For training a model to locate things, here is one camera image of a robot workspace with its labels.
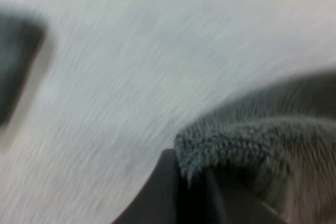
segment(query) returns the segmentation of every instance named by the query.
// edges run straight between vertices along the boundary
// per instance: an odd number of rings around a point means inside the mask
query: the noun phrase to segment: white surface
[[[1,1],[50,28],[0,145],[5,224],[108,224],[184,123],[336,63],[336,0]]]

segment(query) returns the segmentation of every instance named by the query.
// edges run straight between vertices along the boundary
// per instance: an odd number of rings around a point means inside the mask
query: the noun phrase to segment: fuzzy fabric
[[[34,18],[0,15],[0,125],[14,109],[42,38],[43,25]]]
[[[334,223],[336,73],[273,84],[227,102],[176,137],[183,176],[230,167],[288,223]]]

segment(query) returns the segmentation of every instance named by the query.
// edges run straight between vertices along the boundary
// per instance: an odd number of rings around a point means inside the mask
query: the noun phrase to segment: black object
[[[113,224],[284,224],[228,171],[207,170],[191,186],[175,150],[164,150],[152,175]]]
[[[14,110],[43,31],[31,19],[0,15],[0,125]]]

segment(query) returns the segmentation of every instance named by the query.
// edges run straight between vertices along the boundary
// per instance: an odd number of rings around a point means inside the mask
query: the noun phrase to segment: gray towel
[[[288,223],[336,221],[336,73],[225,103],[175,139],[182,175],[229,167]]]
[[[14,110],[44,26],[30,15],[0,15],[0,125]]]

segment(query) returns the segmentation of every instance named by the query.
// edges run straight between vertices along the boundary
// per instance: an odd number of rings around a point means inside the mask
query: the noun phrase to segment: dark object
[[[165,150],[131,205],[113,224],[284,224],[228,171],[207,170],[190,188],[175,151]]]
[[[0,15],[0,125],[14,110],[43,31],[32,20]]]
[[[291,223],[336,222],[336,71],[272,84],[225,102],[179,132],[182,177],[233,170]]]

